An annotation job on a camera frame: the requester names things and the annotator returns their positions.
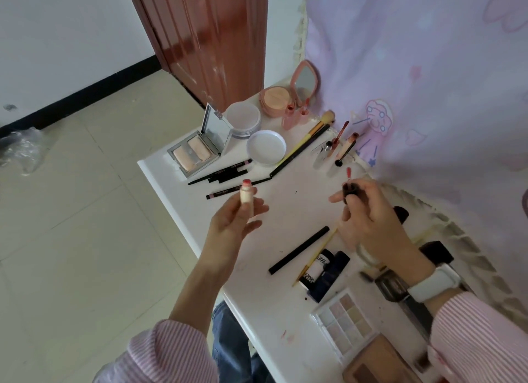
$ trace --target jeans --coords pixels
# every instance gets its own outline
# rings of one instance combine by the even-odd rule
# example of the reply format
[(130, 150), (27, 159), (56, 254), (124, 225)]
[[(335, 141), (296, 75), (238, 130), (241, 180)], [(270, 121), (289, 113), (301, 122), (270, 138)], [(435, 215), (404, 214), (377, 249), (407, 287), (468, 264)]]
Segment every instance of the jeans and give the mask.
[(224, 301), (213, 311), (213, 335), (220, 383), (274, 383), (259, 354), (250, 356), (249, 340)]

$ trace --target white desk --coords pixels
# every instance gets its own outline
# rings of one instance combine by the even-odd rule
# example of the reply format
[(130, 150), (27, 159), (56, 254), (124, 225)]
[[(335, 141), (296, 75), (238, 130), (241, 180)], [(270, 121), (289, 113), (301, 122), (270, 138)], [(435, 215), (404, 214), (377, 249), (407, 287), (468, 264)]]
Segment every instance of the white desk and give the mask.
[[(248, 101), (260, 108), (257, 95)], [(262, 129), (281, 133), (288, 151), (314, 124), (311, 121), (285, 132), (281, 129), (280, 119), (262, 116)], [(310, 316), (318, 304), (308, 298), (299, 285), (292, 287), (294, 279), (325, 237), (273, 276), (268, 273), (270, 266), (320, 228), (328, 225), (332, 229), (340, 216), (343, 204), (331, 204), (327, 198), (346, 180), (346, 167), (342, 168), (342, 174), (328, 179), (325, 174), (327, 166), (319, 171), (313, 170), (314, 158), (310, 154), (316, 144), (331, 136), (332, 133), (325, 133), (273, 180), (257, 186), (258, 196), (266, 200), (270, 210), (262, 216), (262, 227), (244, 240), (234, 272), (224, 287), (225, 301), (277, 383), (342, 381), (342, 368)], [(206, 200), (206, 194), (241, 184), (243, 178), (265, 178), (273, 168), (252, 163), (248, 167), (249, 173), (238, 179), (223, 184), (204, 181), (188, 186), (187, 181), (178, 177), (178, 167), (167, 153), (176, 139), (138, 164), (194, 253), (199, 256), (212, 215), (228, 199), (225, 195)], [(227, 153), (192, 180), (247, 158), (246, 141), (232, 139)], [(409, 209), (400, 198), (390, 200), (393, 205)], [(427, 218), (413, 213), (405, 223), (411, 235), (418, 234), (427, 226)], [(344, 250), (338, 235), (328, 249), (334, 253)], [(386, 301), (375, 284), (367, 284), (359, 278), (357, 272), (360, 268), (360, 260), (352, 254), (345, 271), (321, 304), (349, 286), (375, 328), (392, 342), (404, 359), (412, 363), (425, 350), (426, 341), (397, 304)], [(430, 369), (421, 378), (428, 382), (438, 376)]]

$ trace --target hand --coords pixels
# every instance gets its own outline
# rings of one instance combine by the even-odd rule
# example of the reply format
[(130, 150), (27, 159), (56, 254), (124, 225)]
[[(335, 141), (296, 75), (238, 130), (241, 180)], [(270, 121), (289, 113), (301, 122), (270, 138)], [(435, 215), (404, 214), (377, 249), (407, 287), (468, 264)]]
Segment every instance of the hand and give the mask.
[[(347, 246), (355, 249), (358, 241), (361, 242), (373, 257), (405, 280), (421, 278), (418, 274), (407, 276), (407, 269), (415, 266), (423, 269), (424, 274), (432, 273), (431, 266), (434, 270), (434, 265), (413, 245), (378, 184), (374, 180), (364, 179), (351, 182), (358, 184), (363, 193), (361, 198), (356, 195), (346, 198), (347, 206), (338, 229)], [(333, 194), (329, 200), (342, 201), (343, 192)]]
[[(255, 216), (269, 211), (261, 198), (253, 199)], [(261, 220), (248, 223), (249, 204), (240, 204), (240, 193), (234, 194), (212, 217), (199, 264), (215, 273), (223, 285), (231, 276), (242, 240), (262, 226)]]

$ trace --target smartwatch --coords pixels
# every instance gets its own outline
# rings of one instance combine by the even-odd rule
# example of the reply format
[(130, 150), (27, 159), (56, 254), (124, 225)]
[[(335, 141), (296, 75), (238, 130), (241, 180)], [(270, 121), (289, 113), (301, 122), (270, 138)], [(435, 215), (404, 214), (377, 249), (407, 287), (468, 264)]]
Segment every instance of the smartwatch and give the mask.
[(456, 288), (460, 285), (460, 276), (448, 264), (442, 264), (434, 271), (427, 279), (407, 289), (407, 293), (415, 301), (427, 301), (448, 288)]

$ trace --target eyeliner pencil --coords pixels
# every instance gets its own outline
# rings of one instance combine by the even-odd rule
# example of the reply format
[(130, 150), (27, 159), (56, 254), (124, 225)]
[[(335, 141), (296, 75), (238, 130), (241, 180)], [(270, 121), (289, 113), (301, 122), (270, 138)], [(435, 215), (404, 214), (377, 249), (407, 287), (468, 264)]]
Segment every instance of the eyeliner pencil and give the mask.
[[(258, 184), (258, 183), (262, 183), (264, 181), (268, 181), (268, 180), (271, 180), (271, 177), (267, 177), (266, 179), (262, 179), (262, 180), (256, 180), (256, 181), (252, 181), (251, 182), (251, 185), (254, 186), (255, 184)], [(221, 195), (226, 195), (226, 194), (229, 194), (231, 192), (235, 192), (237, 190), (240, 190), (240, 187), (242, 185), (239, 185), (239, 186), (236, 186), (236, 187), (231, 187), (230, 189), (225, 189), (225, 190), (222, 190), (222, 191), (218, 191), (218, 192), (214, 192), (212, 194), (208, 194), (206, 195), (205, 197), (210, 200), (211, 198), (216, 198), (216, 197), (219, 197)]]
[(211, 177), (214, 177), (214, 176), (217, 176), (219, 174), (222, 174), (222, 173), (228, 171), (229, 169), (236, 169), (237, 167), (248, 165), (251, 162), (253, 162), (253, 159), (250, 158), (250, 159), (247, 159), (245, 161), (236, 163), (235, 165), (224, 167), (223, 169), (217, 170), (216, 172), (213, 172), (213, 173), (209, 173), (207, 176), (201, 177), (200, 179), (193, 180), (192, 182), (187, 183), (187, 185), (190, 186), (191, 184), (195, 184), (195, 183), (198, 183), (200, 181), (204, 181), (204, 180), (209, 179)]
[(275, 169), (271, 171), (269, 174), (271, 177), (275, 176), (277, 173), (279, 173), (288, 163), (290, 163), (292, 160), (294, 160), (297, 155), (299, 155), (302, 151), (307, 149), (316, 139), (318, 139), (324, 132), (326, 132), (330, 128), (330, 124), (325, 124), (323, 127), (321, 127), (317, 133), (315, 133), (312, 137), (310, 137), (306, 143), (301, 145), (292, 155), (287, 157), (279, 166), (277, 166)]
[(325, 226), (319, 232), (315, 233), (312, 237), (307, 239), (304, 243), (302, 243), (300, 246), (295, 248), (291, 253), (287, 254), (283, 259), (281, 259), (279, 262), (274, 264), (272, 267), (268, 269), (268, 272), (272, 275), (278, 270), (281, 269), (284, 265), (286, 265), (288, 262), (290, 262), (292, 259), (294, 259), (297, 255), (299, 255), (301, 252), (303, 252), (306, 248), (311, 246), (315, 241), (319, 240), (321, 237), (323, 237), (325, 234), (327, 234), (330, 231), (330, 227)]

